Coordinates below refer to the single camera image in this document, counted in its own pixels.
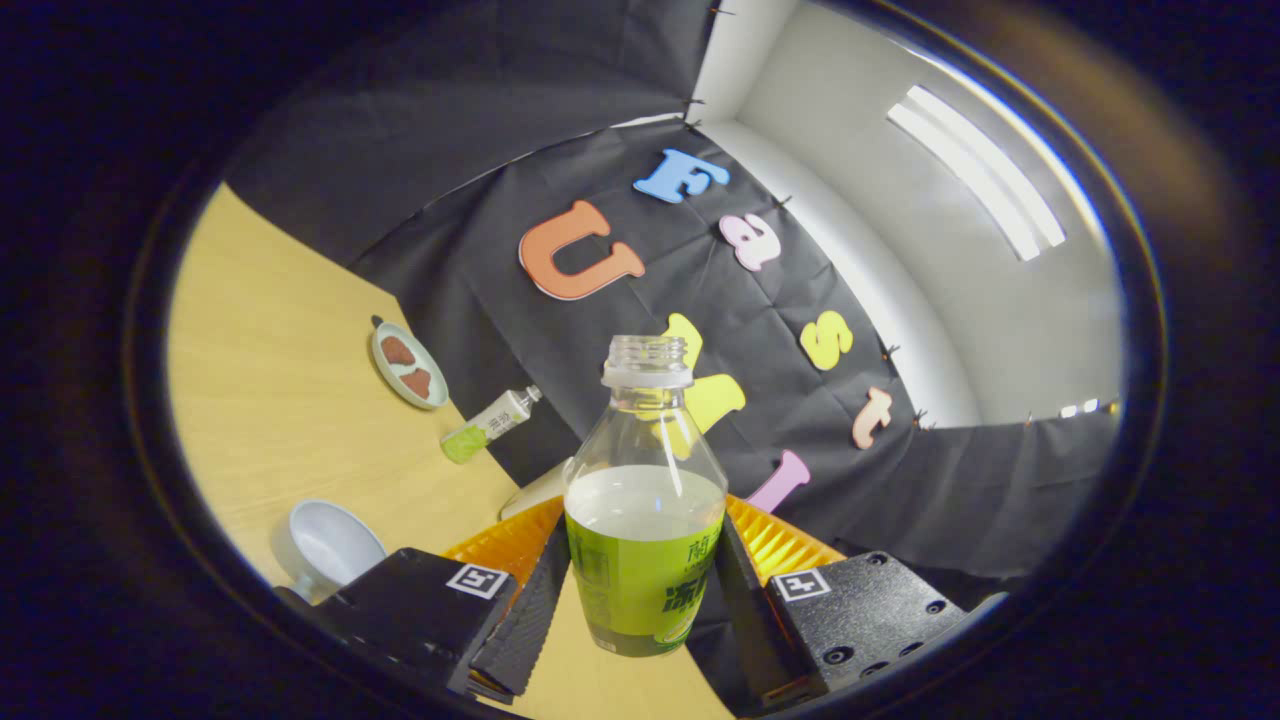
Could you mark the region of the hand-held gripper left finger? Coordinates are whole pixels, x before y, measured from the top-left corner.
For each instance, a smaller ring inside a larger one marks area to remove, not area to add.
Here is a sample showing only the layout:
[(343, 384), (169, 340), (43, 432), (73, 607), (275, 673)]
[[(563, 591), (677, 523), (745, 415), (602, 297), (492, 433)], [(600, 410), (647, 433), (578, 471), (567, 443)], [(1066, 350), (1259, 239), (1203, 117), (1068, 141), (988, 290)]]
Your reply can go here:
[(444, 553), (397, 550), (317, 603), (305, 582), (275, 594), (404, 683), (511, 701), (529, 688), (568, 569), (554, 497)]

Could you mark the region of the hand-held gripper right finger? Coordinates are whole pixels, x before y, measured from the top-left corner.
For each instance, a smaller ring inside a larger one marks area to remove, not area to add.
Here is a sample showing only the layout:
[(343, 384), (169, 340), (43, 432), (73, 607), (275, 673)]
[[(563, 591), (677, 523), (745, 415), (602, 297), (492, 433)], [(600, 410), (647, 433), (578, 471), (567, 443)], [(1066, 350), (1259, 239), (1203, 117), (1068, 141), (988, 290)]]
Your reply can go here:
[(1005, 593), (965, 610), (893, 556), (844, 556), (728, 497), (716, 553), (751, 711), (780, 711), (865, 683), (948, 644)]

